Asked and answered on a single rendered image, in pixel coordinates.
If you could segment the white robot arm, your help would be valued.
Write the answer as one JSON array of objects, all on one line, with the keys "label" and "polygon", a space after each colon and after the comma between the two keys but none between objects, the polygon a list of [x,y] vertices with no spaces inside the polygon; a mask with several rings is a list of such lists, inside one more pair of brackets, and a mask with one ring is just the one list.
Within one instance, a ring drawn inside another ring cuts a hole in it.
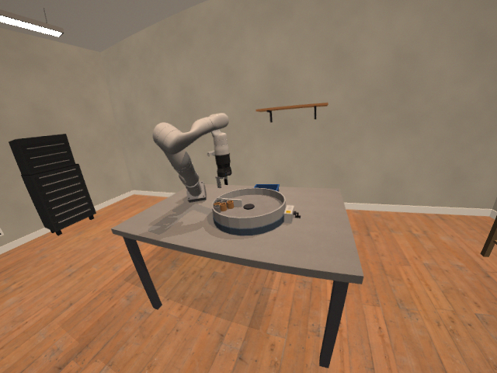
[{"label": "white robot arm", "polygon": [[160,123],[153,130],[154,142],[165,153],[172,167],[179,174],[182,183],[194,197],[201,194],[199,176],[184,148],[210,132],[214,138],[214,145],[227,145],[227,135],[219,129],[226,127],[228,121],[225,113],[217,113],[195,121],[190,132],[182,133],[168,123]]}]

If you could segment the blue plastic tray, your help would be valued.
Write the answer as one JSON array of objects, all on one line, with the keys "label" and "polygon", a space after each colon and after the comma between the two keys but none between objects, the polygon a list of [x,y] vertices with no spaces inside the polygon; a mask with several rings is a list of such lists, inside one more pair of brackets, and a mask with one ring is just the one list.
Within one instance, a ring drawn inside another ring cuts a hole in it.
[{"label": "blue plastic tray", "polygon": [[[254,188],[266,188],[275,191],[280,191],[279,184],[256,184]],[[279,189],[278,189],[279,188]]]}]

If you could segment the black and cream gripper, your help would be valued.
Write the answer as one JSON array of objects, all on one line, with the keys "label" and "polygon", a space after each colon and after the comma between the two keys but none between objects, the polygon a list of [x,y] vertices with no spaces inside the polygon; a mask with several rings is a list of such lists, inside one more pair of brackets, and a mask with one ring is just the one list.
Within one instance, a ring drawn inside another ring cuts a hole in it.
[{"label": "black and cream gripper", "polygon": [[[215,153],[215,154],[214,154]],[[228,176],[231,173],[230,167],[230,153],[228,145],[215,145],[214,151],[208,152],[207,156],[215,155],[216,164],[217,164],[217,188],[221,188],[221,181],[224,177],[224,185],[228,185]]]}]

